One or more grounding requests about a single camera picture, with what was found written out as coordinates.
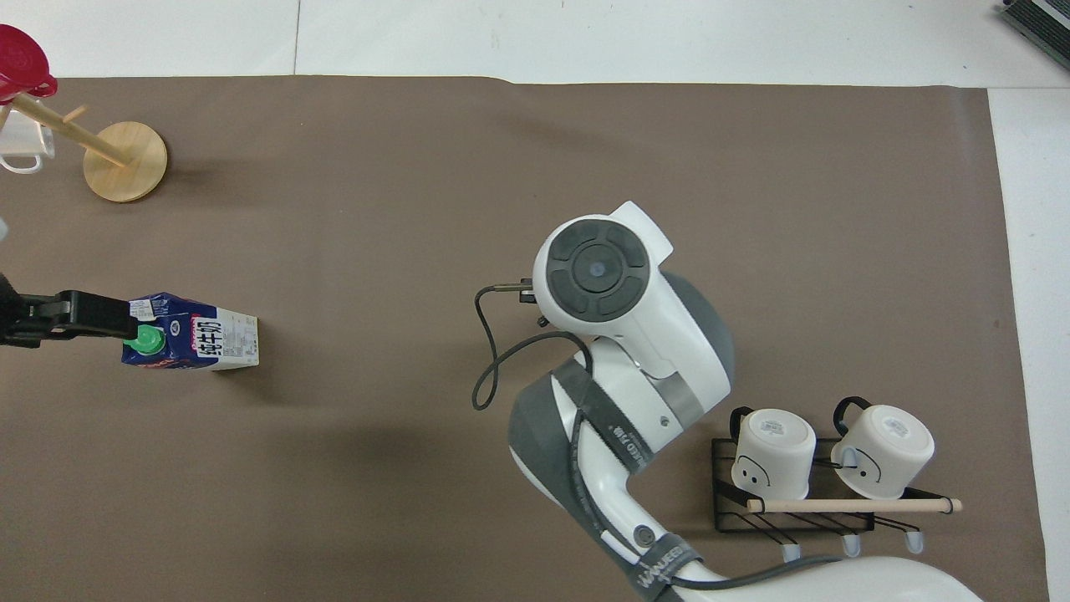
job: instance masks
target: mug tree stand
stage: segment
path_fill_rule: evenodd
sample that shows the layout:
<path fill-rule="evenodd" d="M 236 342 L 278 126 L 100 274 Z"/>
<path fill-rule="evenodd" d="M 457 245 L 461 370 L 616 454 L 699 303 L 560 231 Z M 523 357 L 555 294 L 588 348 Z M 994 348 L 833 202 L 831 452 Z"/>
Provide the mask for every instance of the mug tree stand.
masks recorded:
<path fill-rule="evenodd" d="M 143 197 L 159 184 L 167 170 L 164 139 L 144 123 L 122 121 L 92 134 L 74 123 L 86 112 L 85 105 L 61 115 L 22 93 L 6 106 L 81 144 L 86 149 L 81 161 L 86 183 L 108 200 L 128 202 Z"/>

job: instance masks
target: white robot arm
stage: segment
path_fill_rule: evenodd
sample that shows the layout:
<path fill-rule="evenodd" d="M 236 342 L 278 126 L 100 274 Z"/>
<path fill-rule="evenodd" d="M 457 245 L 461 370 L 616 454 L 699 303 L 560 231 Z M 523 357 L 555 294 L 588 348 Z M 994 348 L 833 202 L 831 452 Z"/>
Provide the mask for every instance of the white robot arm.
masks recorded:
<path fill-rule="evenodd" d="M 899 558 L 801 559 L 729 580 L 631 498 L 628 478 L 724 399 L 734 380 L 728 328 L 686 279 L 660 271 L 670 252 L 630 201 L 567 221 L 542 244 L 532 278 L 539 309 L 561 330 L 597 339 L 591 366 L 577 354 L 517 399 L 509 449 L 528 479 L 647 602 L 978 600 L 947 574 Z"/>

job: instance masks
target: round wooden base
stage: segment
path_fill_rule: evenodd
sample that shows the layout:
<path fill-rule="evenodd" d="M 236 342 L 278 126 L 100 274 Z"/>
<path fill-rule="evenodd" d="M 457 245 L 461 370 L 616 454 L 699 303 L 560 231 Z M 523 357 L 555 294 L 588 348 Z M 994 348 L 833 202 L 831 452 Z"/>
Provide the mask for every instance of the round wooden base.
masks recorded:
<path fill-rule="evenodd" d="M 91 150 L 86 151 L 81 170 L 89 187 L 116 202 L 137 200 L 152 191 L 167 170 L 167 146 L 152 127 L 136 121 L 113 123 L 98 136 L 132 157 L 120 167 Z"/>

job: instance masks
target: mug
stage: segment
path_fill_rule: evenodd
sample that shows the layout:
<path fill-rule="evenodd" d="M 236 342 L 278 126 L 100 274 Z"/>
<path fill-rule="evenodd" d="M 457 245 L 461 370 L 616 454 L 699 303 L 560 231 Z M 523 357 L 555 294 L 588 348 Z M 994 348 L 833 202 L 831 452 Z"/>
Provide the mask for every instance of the mug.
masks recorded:
<path fill-rule="evenodd" d="M 11 157 L 33 157 L 32 167 L 16 167 Z M 56 156 L 52 130 L 29 117 L 12 110 L 0 127 L 0 165 L 15 173 L 36 173 L 44 167 L 44 157 Z"/>
<path fill-rule="evenodd" d="M 802 499 L 810 493 L 810 466 L 817 437 L 790 412 L 738 407 L 729 420 L 736 444 L 732 482 L 766 499 Z"/>
<path fill-rule="evenodd" d="M 58 89 L 41 46 L 25 31 L 0 25 L 0 105 L 22 92 L 44 98 Z"/>
<path fill-rule="evenodd" d="M 849 429 L 847 407 L 862 410 Z M 920 420 L 897 407 L 846 398 L 836 406 L 832 425 L 843 437 L 832 446 L 836 474 L 853 491 L 870 499 L 899 499 L 903 490 L 933 457 L 936 446 Z"/>

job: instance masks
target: printed label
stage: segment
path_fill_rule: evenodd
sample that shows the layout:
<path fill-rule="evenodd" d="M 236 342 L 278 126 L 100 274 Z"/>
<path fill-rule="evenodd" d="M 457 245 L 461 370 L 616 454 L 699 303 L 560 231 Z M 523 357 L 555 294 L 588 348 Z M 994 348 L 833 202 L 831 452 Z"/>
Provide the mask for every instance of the printed label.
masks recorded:
<path fill-rule="evenodd" d="M 156 320 L 156 314 L 152 312 L 152 300 L 149 298 L 131 300 L 131 315 L 140 323 L 151 323 Z"/>
<path fill-rule="evenodd" d="M 784 436 L 784 426 L 778 420 L 763 420 L 762 425 L 760 425 L 758 429 L 762 433 L 773 435 L 774 437 Z"/>
<path fill-rule="evenodd" d="M 190 345 L 198 358 L 215 358 L 213 370 L 259 364 L 257 320 L 253 317 L 217 310 L 217 317 L 194 317 Z"/>
<path fill-rule="evenodd" d="M 621 442 L 621 445 L 624 446 L 625 450 L 627 450 L 628 456 L 631 457 L 631 460 L 636 461 L 636 464 L 639 466 L 639 469 L 642 470 L 646 468 L 646 459 L 643 458 L 643 452 L 639 449 L 639 446 L 635 444 L 632 437 L 628 436 L 628 433 L 626 433 L 625 430 L 621 429 L 620 427 L 611 426 L 610 432 L 613 433 L 613 436 L 616 437 L 618 442 Z"/>
<path fill-rule="evenodd" d="M 653 565 L 640 562 L 639 566 L 643 568 L 643 571 L 637 575 L 640 587 L 648 588 L 654 584 L 654 582 L 669 584 L 669 577 L 675 572 L 675 570 L 670 571 L 669 569 L 673 568 L 673 560 L 676 560 L 683 555 L 684 549 L 677 545 L 669 552 L 666 552 L 664 555 L 662 555 L 661 558 Z"/>
<path fill-rule="evenodd" d="M 899 420 L 898 418 L 891 418 L 891 417 L 885 418 L 884 419 L 884 428 L 889 433 L 891 433 L 892 435 L 896 435 L 897 437 L 899 437 L 901 439 L 905 439 L 906 437 L 908 437 L 911 435 L 911 430 L 907 429 L 906 426 L 903 425 L 903 421 Z"/>

